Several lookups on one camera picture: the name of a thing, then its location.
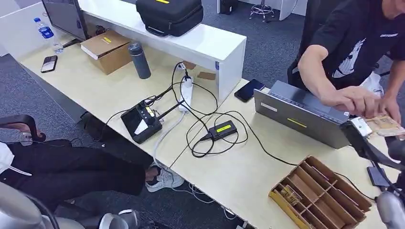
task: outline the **gray laptop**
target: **gray laptop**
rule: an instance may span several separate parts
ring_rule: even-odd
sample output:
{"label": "gray laptop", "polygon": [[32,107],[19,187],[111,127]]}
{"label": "gray laptop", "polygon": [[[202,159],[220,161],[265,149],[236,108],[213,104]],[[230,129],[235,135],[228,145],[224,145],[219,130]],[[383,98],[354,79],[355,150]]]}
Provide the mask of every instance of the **gray laptop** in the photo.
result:
{"label": "gray laptop", "polygon": [[313,94],[277,81],[268,94],[254,91],[256,111],[315,140],[339,149],[349,144],[339,125],[348,112],[324,106]]}

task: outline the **light wood desk surface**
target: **light wood desk surface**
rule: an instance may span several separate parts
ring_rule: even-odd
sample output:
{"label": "light wood desk surface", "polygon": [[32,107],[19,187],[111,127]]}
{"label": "light wood desk surface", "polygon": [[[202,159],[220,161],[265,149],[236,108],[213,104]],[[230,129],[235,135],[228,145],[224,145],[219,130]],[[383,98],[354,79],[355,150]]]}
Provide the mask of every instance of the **light wood desk surface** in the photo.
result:
{"label": "light wood desk surface", "polygon": [[[245,83],[247,81],[242,80],[235,90]],[[379,189],[372,187],[366,171],[366,167],[371,165],[370,162],[358,157],[351,147],[335,150],[268,117],[256,114],[254,99],[245,104],[234,96],[229,96],[219,111],[230,110],[239,111],[246,118],[269,153],[294,164],[298,164],[307,155],[313,155],[333,171],[346,175],[365,194],[372,198],[379,195]],[[215,115],[209,120],[208,128],[214,126],[214,117]],[[230,120],[229,117],[221,117],[217,124],[228,120]],[[238,129],[239,140],[244,139],[246,135],[243,127],[236,120],[233,120],[233,123]],[[199,132],[195,141],[205,134],[205,131]],[[220,155],[195,158],[191,151],[186,149],[171,168],[258,229],[298,228],[268,197],[269,191],[293,167],[268,156],[251,131],[248,131],[248,136],[246,143],[235,145],[231,150]],[[235,136],[229,136],[228,139],[234,141]],[[371,142],[383,152],[387,151],[383,138],[373,137]],[[203,142],[196,147],[196,150],[206,150],[210,145],[210,141]],[[213,152],[227,147],[229,147],[228,143],[219,140],[215,142]],[[396,171],[389,168],[385,170],[391,180],[396,180]],[[380,220],[375,205],[358,228],[386,228]]]}
{"label": "light wood desk surface", "polygon": [[[44,58],[54,55],[51,49],[38,50],[19,58],[18,61],[105,123],[114,113],[130,109],[141,100],[158,95],[170,86],[174,65],[181,60],[149,47],[144,49],[152,72],[152,76],[146,80],[138,77],[132,62],[110,75],[105,75],[90,62],[88,55],[80,49],[80,45],[70,46],[59,54],[56,70],[53,72],[40,72]],[[201,69],[190,70],[189,75],[195,77],[199,70]],[[176,72],[175,82],[179,82],[183,76],[184,71]],[[194,81],[215,91],[215,81],[196,77]],[[179,85],[175,88],[180,96]],[[201,111],[213,111],[214,104],[203,103],[208,96],[202,89],[194,88],[192,106]],[[156,101],[152,108],[163,113],[175,104],[173,92],[169,92],[161,100]],[[170,112],[164,117],[162,130],[168,129],[180,116],[178,109]],[[186,147],[185,133],[194,121],[195,117],[186,115],[171,134],[167,135],[158,148],[157,159],[160,162],[167,166],[172,165]],[[162,132],[139,145],[130,137],[120,119],[120,114],[114,116],[108,125],[148,154],[152,154],[155,142]]]}

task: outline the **hand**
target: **hand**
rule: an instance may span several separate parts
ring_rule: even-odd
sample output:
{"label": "hand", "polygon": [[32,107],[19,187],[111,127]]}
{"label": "hand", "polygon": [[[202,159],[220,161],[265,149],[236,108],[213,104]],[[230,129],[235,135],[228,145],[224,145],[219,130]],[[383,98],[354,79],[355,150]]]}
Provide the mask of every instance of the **hand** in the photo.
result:
{"label": "hand", "polygon": [[379,112],[389,115],[397,123],[401,124],[401,112],[396,97],[384,96],[380,101]]}
{"label": "hand", "polygon": [[367,118],[377,116],[379,97],[360,86],[326,92],[320,99],[324,105],[334,106],[338,110],[349,111],[357,116]]}

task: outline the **cardboard box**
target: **cardboard box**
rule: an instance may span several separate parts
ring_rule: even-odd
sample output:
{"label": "cardboard box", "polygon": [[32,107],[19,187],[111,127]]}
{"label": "cardboard box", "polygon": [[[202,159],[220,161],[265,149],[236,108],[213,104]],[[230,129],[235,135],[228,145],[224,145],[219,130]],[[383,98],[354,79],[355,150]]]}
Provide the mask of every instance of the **cardboard box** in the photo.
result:
{"label": "cardboard box", "polygon": [[[285,191],[289,188],[300,198],[291,201],[291,195],[286,196],[288,192]],[[355,188],[313,156],[296,166],[269,196],[300,229],[352,229],[366,218],[365,213],[372,206]]]}
{"label": "cardboard box", "polygon": [[128,46],[131,39],[108,30],[81,43],[91,62],[105,74],[110,74],[131,61]]}

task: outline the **wooden compartment box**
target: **wooden compartment box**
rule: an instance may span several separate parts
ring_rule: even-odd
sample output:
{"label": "wooden compartment box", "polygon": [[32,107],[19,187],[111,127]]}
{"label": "wooden compartment box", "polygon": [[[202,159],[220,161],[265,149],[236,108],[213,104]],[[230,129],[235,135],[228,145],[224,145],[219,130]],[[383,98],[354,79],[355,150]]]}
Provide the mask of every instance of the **wooden compartment box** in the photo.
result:
{"label": "wooden compartment box", "polygon": [[[281,193],[292,188],[299,202]],[[301,229],[352,229],[370,211],[371,203],[313,156],[281,180],[269,196]]]}

